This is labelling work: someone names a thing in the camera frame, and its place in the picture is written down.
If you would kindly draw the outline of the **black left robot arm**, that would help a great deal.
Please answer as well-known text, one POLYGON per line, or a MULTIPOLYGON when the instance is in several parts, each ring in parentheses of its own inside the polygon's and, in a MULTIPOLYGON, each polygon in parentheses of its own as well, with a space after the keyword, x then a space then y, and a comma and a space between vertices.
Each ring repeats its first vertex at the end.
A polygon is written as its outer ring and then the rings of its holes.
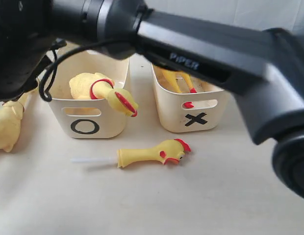
POLYGON ((304 198, 304 34, 170 15, 143 0, 0 0, 0 102, 45 83, 72 55, 140 54, 230 92, 255 144, 273 138, 276 176, 304 198))

